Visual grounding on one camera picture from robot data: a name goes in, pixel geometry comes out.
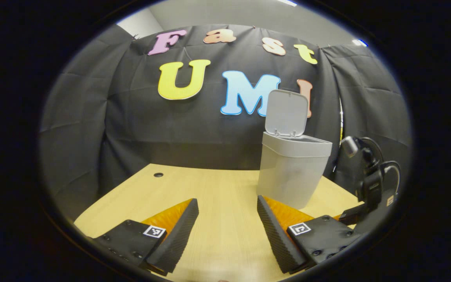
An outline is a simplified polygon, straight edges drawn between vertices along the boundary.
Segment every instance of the ceiling light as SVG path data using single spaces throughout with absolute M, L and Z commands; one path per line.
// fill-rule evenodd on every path
M 288 0 L 278 0 L 278 1 L 288 4 L 290 6 L 293 6 L 293 7 L 295 7 L 297 5 L 297 4 L 293 3 L 292 1 L 288 1 Z

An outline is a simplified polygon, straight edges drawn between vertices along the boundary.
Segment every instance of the white wall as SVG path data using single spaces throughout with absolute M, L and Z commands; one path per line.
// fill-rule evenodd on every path
M 124 18 L 122 21 L 118 22 L 118 25 L 132 36 L 137 34 L 137 36 L 135 36 L 136 39 L 163 31 L 163 28 L 152 15 L 149 8 L 140 10 L 131 16 Z
M 163 30 L 188 25 L 255 25 L 320 46 L 353 44 L 358 38 L 302 5 L 292 7 L 276 0 L 165 0 L 149 9 Z

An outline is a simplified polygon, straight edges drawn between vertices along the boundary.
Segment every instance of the trash can lid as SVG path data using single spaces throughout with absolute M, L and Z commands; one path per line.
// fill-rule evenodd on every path
M 300 136 L 306 129 L 307 98 L 299 93 L 275 89 L 269 93 L 265 130 L 275 136 Z

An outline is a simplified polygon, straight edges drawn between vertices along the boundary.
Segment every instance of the foam letter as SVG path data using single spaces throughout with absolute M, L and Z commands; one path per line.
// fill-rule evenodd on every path
M 308 82 L 304 79 L 297 79 L 297 84 L 300 87 L 300 94 L 306 96 L 307 98 L 307 117 L 311 117 L 311 89 L 313 89 L 313 85 L 311 82 Z
M 232 30 L 212 30 L 206 33 L 208 35 L 203 39 L 204 43 L 232 42 L 236 40 Z
M 311 55 L 314 55 L 313 50 L 308 49 L 305 45 L 295 44 L 295 48 L 299 50 L 299 55 L 304 59 L 304 61 L 311 63 L 313 65 L 317 64 L 318 61 L 311 57 Z
M 161 77 L 159 77 L 158 92 L 159 95 L 168 100 L 182 100 L 196 95 L 203 86 L 204 68 L 211 64 L 208 60 L 194 60 L 189 62 L 193 67 L 191 82 L 186 87 L 176 87 L 175 79 L 177 71 L 184 64 L 182 62 L 166 63 L 159 67 Z
M 262 39 L 262 42 L 263 42 L 262 47 L 269 53 L 273 53 L 280 56 L 283 56 L 287 53 L 282 47 L 283 43 L 281 43 L 279 40 L 264 37 Z
M 170 48 L 168 48 L 166 46 L 166 44 L 168 43 L 170 45 L 173 45 L 173 44 L 177 43 L 177 40 L 179 39 L 179 35 L 184 36 L 186 33 L 187 33 L 186 30 L 177 30 L 177 31 L 158 34 L 157 35 L 158 39 L 156 40 L 154 47 L 152 48 L 152 50 L 149 51 L 149 53 L 147 53 L 147 55 L 150 56 L 150 55 L 154 55 L 154 54 L 161 54 L 161 53 L 168 51 Z
M 245 74 L 240 71 L 224 71 L 222 76 L 227 79 L 227 97 L 225 105 L 220 108 L 222 114 L 241 114 L 241 107 L 238 106 L 239 96 L 248 114 L 254 112 L 258 102 L 262 99 L 258 114 L 265 116 L 269 93 L 277 89 L 281 82 L 279 77 L 265 74 L 258 80 L 254 88 Z

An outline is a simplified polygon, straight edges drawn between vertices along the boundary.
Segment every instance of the pink letter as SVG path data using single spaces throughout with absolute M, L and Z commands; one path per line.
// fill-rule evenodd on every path
M 147 55 L 154 55 L 154 54 L 160 54 L 168 51 L 170 48 L 166 46 L 167 43 L 170 45 L 173 45 L 177 43 L 177 40 L 180 36 L 186 35 L 187 31 L 185 30 L 177 30 L 167 33 L 158 34 L 156 44 L 154 44 L 154 48 L 149 51 Z

